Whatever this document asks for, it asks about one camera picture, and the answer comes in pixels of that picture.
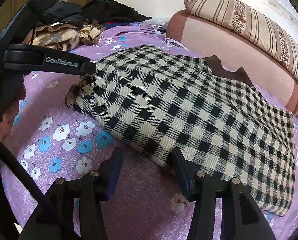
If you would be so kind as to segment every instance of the black and white checkered cloth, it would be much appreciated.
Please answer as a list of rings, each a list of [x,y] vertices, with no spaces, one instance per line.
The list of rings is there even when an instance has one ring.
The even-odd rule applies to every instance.
[[[68,107],[162,167],[179,147],[219,179],[239,178],[259,207],[283,216],[294,188],[292,113],[244,83],[214,76],[203,59],[152,45],[97,63],[71,87]]]

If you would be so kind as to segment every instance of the checkered fabric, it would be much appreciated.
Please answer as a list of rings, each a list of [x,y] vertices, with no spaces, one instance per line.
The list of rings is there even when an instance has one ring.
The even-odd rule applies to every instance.
[[[295,180],[292,113],[203,59],[142,45],[108,56],[71,87],[68,107],[162,167],[179,147],[219,179],[239,178],[259,207],[283,216]]]

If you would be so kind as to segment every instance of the bed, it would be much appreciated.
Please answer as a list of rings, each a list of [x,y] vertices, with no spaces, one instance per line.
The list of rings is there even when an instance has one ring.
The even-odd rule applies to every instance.
[[[81,46],[72,53],[98,60],[126,48],[152,44],[170,54],[203,57],[180,46],[153,28],[119,26],[102,33],[97,45]],[[72,111],[65,96],[78,77],[33,72],[25,77],[27,96],[15,118],[9,149],[43,193],[56,178],[81,178],[107,159],[116,146],[124,150],[124,163],[113,198],[102,203],[109,239],[185,239],[194,203],[181,195],[173,175],[117,141],[91,117]],[[266,100],[284,108],[274,96],[258,87]],[[298,226],[298,119],[294,117],[296,180],[290,210],[284,217],[264,212],[276,238],[287,240]],[[36,202],[14,174],[1,165],[6,196],[24,226]],[[79,232],[79,202],[74,203],[74,228]],[[220,239],[221,201],[217,200],[214,239]]]

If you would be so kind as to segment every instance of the dark brown cloth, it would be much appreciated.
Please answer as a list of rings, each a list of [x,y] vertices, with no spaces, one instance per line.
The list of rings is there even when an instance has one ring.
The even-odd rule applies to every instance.
[[[242,67],[236,72],[227,71],[222,67],[221,60],[215,55],[211,57],[205,57],[204,60],[215,76],[240,81],[247,84],[249,87],[254,86]]]

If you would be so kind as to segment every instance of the black robotic device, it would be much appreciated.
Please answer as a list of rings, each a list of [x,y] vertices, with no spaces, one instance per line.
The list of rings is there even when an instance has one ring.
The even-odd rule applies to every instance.
[[[89,58],[21,44],[42,13],[57,1],[28,0],[1,35],[0,121],[16,89],[23,83],[23,75],[34,70],[75,75],[95,71],[96,65]],[[196,202],[187,240],[212,240],[216,198],[222,198],[221,240],[275,240],[264,215],[239,179],[222,181],[210,177],[193,162],[185,160],[179,148],[174,149],[171,156],[182,194],[188,201]],[[2,143],[0,159],[38,202],[19,240],[108,239],[100,201],[108,201],[115,191],[123,162],[121,148],[116,148],[109,160],[82,179],[56,179],[45,195]],[[74,198],[80,199],[81,236],[73,230]]]

